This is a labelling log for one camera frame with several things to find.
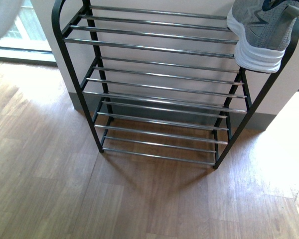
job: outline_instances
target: laminate flooring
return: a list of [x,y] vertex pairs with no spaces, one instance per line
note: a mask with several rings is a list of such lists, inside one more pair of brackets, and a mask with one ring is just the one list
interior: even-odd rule
[[299,93],[214,171],[98,153],[57,68],[0,62],[0,239],[299,239]]

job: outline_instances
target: sneaker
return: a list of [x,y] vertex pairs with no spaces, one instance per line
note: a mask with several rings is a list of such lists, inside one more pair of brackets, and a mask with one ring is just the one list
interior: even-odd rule
[[237,64],[252,71],[277,72],[298,16],[299,0],[236,0],[227,24],[239,37]]

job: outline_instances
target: shelf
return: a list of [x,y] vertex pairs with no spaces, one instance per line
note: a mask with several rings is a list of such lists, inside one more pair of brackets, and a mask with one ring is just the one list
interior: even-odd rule
[[[233,65],[234,54],[231,51],[237,44],[237,40],[226,26],[225,16],[96,6],[91,5],[89,0],[84,0],[83,6],[64,29],[61,29],[60,14],[64,3],[65,0],[55,2],[52,11],[53,31],[101,153],[103,151],[123,153],[137,157],[199,163],[217,168],[280,73],[269,76],[255,101],[252,102],[246,70],[226,67]],[[104,16],[107,12],[120,12],[120,14],[119,17]],[[160,20],[155,18],[158,15],[162,16]],[[190,23],[189,19],[207,19],[211,25],[197,24],[200,21]],[[142,28],[131,30],[124,27],[127,25],[142,26]],[[195,31],[186,31],[186,29],[195,29]],[[199,35],[189,34],[198,31]],[[77,37],[81,32],[88,33],[90,38]],[[107,37],[99,40],[99,33]],[[293,33],[293,40],[286,51],[287,58],[284,58],[282,68],[296,47],[297,34],[299,31]],[[168,40],[180,43],[154,46],[158,43],[166,43]],[[95,58],[82,79],[77,77],[67,48],[69,44],[85,45],[95,53]],[[198,44],[199,46],[208,44],[210,47],[203,50],[203,47],[197,47]],[[117,51],[107,54],[106,49],[109,48]],[[130,49],[133,55],[136,51],[139,54],[138,57],[131,57],[131,55],[127,57],[120,54],[119,49]],[[231,51],[218,52],[224,49],[231,49]],[[148,57],[148,54],[144,54],[144,51],[151,51],[153,52],[151,56],[156,55],[160,58],[153,60]],[[210,62],[212,62],[211,58],[218,58],[222,62],[215,67],[201,64],[197,60],[194,63],[184,64],[178,62],[175,56],[182,56],[183,59],[204,57],[210,59]],[[103,91],[90,90],[99,89],[91,87],[95,84],[102,86]],[[169,97],[169,92],[179,94]],[[184,97],[185,94],[195,100],[188,100]],[[95,102],[94,109],[88,107],[85,101],[86,95],[94,96],[98,100]],[[243,107],[231,108],[233,99],[240,101]],[[220,100],[223,100],[223,103],[215,103]],[[233,114],[244,115],[234,134],[231,129]],[[179,153],[176,154],[177,156],[163,155],[160,151],[162,147],[172,148]],[[195,152],[196,158],[186,159],[185,152]]]

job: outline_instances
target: baseboard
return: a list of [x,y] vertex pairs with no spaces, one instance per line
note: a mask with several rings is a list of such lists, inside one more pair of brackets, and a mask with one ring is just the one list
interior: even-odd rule
[[[79,98],[77,97],[77,94],[69,93],[69,95],[73,102],[74,108],[76,110],[81,110],[82,107]],[[94,109],[96,109],[100,97],[86,94],[85,100],[87,102],[89,109],[93,111]],[[130,101],[126,101],[126,100],[117,100],[117,102],[130,103]],[[160,105],[149,104],[149,103],[142,103],[142,105],[151,106],[151,107],[160,106]],[[182,108],[178,107],[177,109],[188,110],[188,108],[186,107],[182,107]],[[106,112],[107,111],[106,107],[103,107],[101,111]],[[177,120],[177,121],[189,121],[193,123],[213,124],[213,118],[199,117],[197,115],[169,113],[169,112],[151,111],[151,110],[141,111],[140,109],[137,108],[127,108],[127,107],[124,108],[113,107],[113,112],[117,114],[129,115],[129,116],[142,116],[146,118],[154,118],[154,119],[161,119],[161,120]],[[202,111],[202,110],[197,110],[197,112],[217,114],[217,112]],[[230,117],[231,117],[232,127],[238,127],[244,116],[245,116],[244,114],[231,113]],[[250,119],[246,128],[265,131],[275,117],[276,115],[254,113],[253,117]]]

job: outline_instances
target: shoe rack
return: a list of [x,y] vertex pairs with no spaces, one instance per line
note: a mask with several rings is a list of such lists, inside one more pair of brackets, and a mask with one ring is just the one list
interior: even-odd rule
[[[208,19],[215,23],[223,22],[226,25],[225,16],[98,6],[91,5],[89,0],[82,0],[82,7],[65,27],[61,29],[60,14],[65,2],[66,0],[56,0],[52,11],[52,27],[88,125],[98,150],[101,153],[104,151],[112,151],[135,155],[135,157],[139,155],[178,160],[206,164],[217,169],[292,56],[299,37],[299,21],[297,21],[293,30],[292,41],[286,50],[280,71],[274,74],[268,74],[266,83],[252,102],[246,70],[243,68],[237,66],[237,69],[227,69],[218,66],[202,66],[200,64],[176,64],[170,61],[167,62],[164,57],[161,57],[162,54],[175,54],[188,58],[195,56],[204,57],[204,59],[222,58],[224,61],[234,61],[233,53],[219,53],[197,49],[189,50],[189,48],[191,42],[195,42],[195,44],[208,43],[213,46],[218,46],[226,44],[235,45],[237,43],[236,40],[189,36],[186,33],[184,34],[185,29],[208,32],[217,31],[231,34],[230,29],[226,26],[220,27],[218,24],[213,26],[179,23],[182,18],[198,18]],[[117,12],[120,13],[119,17],[113,17],[113,13]],[[171,21],[165,22],[156,20],[160,19],[159,17],[161,16],[169,17]],[[98,27],[99,22],[108,22],[111,27]],[[124,26],[142,26],[142,31],[125,29],[122,27],[122,23],[124,23]],[[165,27],[174,28],[178,34],[162,32]],[[77,37],[80,32],[88,32],[89,39]],[[111,41],[101,41],[98,38],[100,33],[115,34],[116,36],[133,36],[135,38],[148,37],[158,39],[158,41],[161,40],[162,42],[168,42],[168,39],[173,39],[188,42],[188,44],[184,45],[182,43],[180,44],[181,47],[178,48],[176,48],[175,45],[157,47],[148,45],[146,41],[142,44],[122,43],[117,41],[117,37]],[[90,45],[90,47],[93,48],[95,58],[82,79],[78,78],[75,65],[71,60],[68,47],[70,44]],[[157,54],[159,57],[156,60],[152,60],[148,59],[147,55],[143,53],[139,54],[144,56],[143,59],[139,57],[125,57],[124,54],[119,54],[118,56],[108,56],[106,53],[102,54],[103,52],[107,52],[105,49],[109,48],[112,50],[125,49],[151,52],[152,56]],[[143,69],[140,66],[147,66],[151,70],[139,70]],[[167,73],[162,73],[161,70],[156,72],[156,69],[168,70]],[[177,74],[171,74],[174,69],[178,69]],[[180,69],[183,69],[186,73],[191,70],[201,72],[208,71],[209,73],[214,72],[215,75],[218,73],[228,74],[228,77],[226,77],[227,80],[217,80],[210,79],[209,77],[206,78],[204,75],[197,77],[179,74]],[[133,80],[128,80],[128,77],[124,77],[126,75],[138,76],[142,78],[142,80],[137,81],[134,78]],[[176,81],[183,82],[185,86],[187,86],[187,83],[188,85],[195,84],[195,87],[175,87],[174,83]],[[211,85],[210,89],[206,87],[206,84]],[[90,91],[87,90],[87,85],[98,85],[100,86],[98,89],[102,90]],[[215,91],[216,85],[227,85],[229,90],[226,92]],[[123,90],[120,91],[120,89],[126,88],[134,89],[134,93],[127,93]],[[193,100],[193,98],[189,100],[186,97],[171,97],[171,92],[178,96],[195,95],[218,98],[221,99],[222,103],[202,102]],[[90,95],[98,99],[93,109],[88,106],[86,101],[87,96]],[[231,107],[233,100],[241,101],[244,108],[236,109]],[[243,120],[234,133],[231,127],[232,114],[243,115]],[[182,116],[182,120],[179,120],[176,116]],[[208,123],[201,123],[203,120],[200,122],[183,120],[194,119],[196,117],[206,118],[208,119],[206,121]],[[131,123],[119,125],[116,122],[120,120]],[[133,126],[137,125],[137,122],[140,122],[141,125],[146,125],[146,127],[143,129],[139,127],[134,128]],[[157,130],[162,125],[170,127],[171,130],[168,132]],[[116,145],[120,145],[121,143],[139,144],[145,146],[145,148],[146,146],[155,147],[157,150],[154,150],[155,153],[153,153],[139,151],[137,147],[136,149],[132,147],[133,150],[127,150],[131,147],[117,148]],[[180,153],[179,155],[181,155],[181,157],[176,157],[175,154],[160,155],[160,148],[170,148],[173,151],[180,150],[182,152],[197,152],[199,159],[196,160],[192,157],[186,158],[184,157],[186,153]]]

